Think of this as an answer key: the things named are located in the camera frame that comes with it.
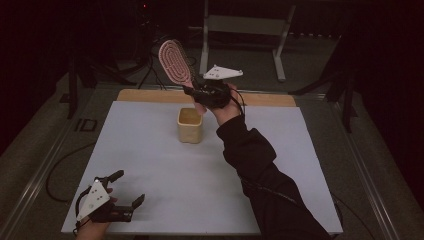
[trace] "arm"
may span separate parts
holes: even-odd
[[[247,130],[237,105],[230,102],[211,111],[220,125],[224,158],[242,179],[263,238],[330,239],[304,205],[295,182],[274,165],[276,153],[268,140],[256,129]]]
[[[82,222],[85,223],[84,226],[78,230],[77,240],[101,240],[103,239],[107,228],[110,223],[95,223],[91,220],[84,219]]]

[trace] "gray floor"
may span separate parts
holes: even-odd
[[[243,91],[285,94],[317,80],[334,45],[334,41],[327,39],[289,38],[283,53],[285,83],[277,82],[271,53],[266,51],[212,48],[209,67],[217,64],[243,70],[243,77],[229,79]],[[187,48],[186,51],[189,57],[200,59],[199,48]],[[172,83],[166,79],[158,61],[154,62],[158,77],[170,88]],[[142,69],[128,79],[140,82],[146,71]],[[157,88],[153,76],[149,75],[142,88]],[[126,88],[101,79],[96,89],[81,89],[77,115],[97,120],[96,131],[74,131],[76,120],[66,119],[68,106],[59,103],[62,94],[67,92],[64,76],[56,94],[1,156],[0,226],[5,227],[1,239],[7,236],[10,239],[73,239],[71,235],[60,233],[69,205],[53,201],[45,191],[45,178],[37,176],[45,176],[51,169],[53,164],[49,164],[49,160],[54,163],[96,141],[112,101],[120,89]],[[336,239],[373,239],[367,228],[374,239],[424,239],[423,212],[364,109],[360,95],[355,94],[354,98],[358,116],[352,118],[353,133],[347,134],[340,125],[338,105],[322,99],[321,93],[325,90],[324,86],[297,97],[296,103],[304,114],[330,191],[338,199],[335,202],[342,213],[344,233]],[[73,197],[92,149],[87,147],[75,152],[58,165],[50,179],[50,189],[55,196]],[[133,239],[133,236],[107,236],[106,239]]]

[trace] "jacket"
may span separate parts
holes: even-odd
[[[331,239],[306,208],[296,183],[273,163],[276,153],[244,116],[217,129],[224,142],[224,158],[236,169],[243,193],[249,198],[263,239]]]

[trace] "white paper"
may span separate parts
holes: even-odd
[[[116,205],[144,203],[132,222],[113,223],[109,232],[150,235],[258,234],[249,200],[235,170],[225,162],[214,116],[203,117],[199,144],[178,140],[177,116],[190,104],[114,102],[87,165],[63,232],[75,228],[74,204],[94,177],[124,170],[110,184]],[[314,217],[340,233],[325,178],[299,108],[246,107],[248,128],[257,128],[274,146],[276,165],[292,177]]]

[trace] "hand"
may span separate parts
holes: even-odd
[[[113,191],[112,188],[106,189],[108,193]],[[111,197],[109,201],[116,202],[117,199]],[[81,220],[82,226],[78,229],[77,240],[101,240],[106,233],[110,222],[96,223],[92,222],[89,217]]]
[[[189,87],[189,88],[193,88],[193,83],[192,82],[187,82],[187,83],[184,84],[184,86]],[[205,114],[207,112],[207,109],[206,109],[205,106],[203,106],[200,103],[195,102],[193,97],[191,97],[191,99],[193,100],[194,108],[196,109],[197,114],[203,115],[203,114]]]
[[[238,101],[238,94],[235,90],[237,90],[237,87],[233,84],[227,83],[228,86],[232,89],[231,90],[231,96]],[[227,104],[227,106],[223,108],[215,108],[210,109],[211,112],[215,115],[216,121],[218,122],[218,125],[221,126],[228,120],[237,117],[240,115],[240,109],[237,105],[237,103],[234,102],[233,99],[230,100],[230,102]]]

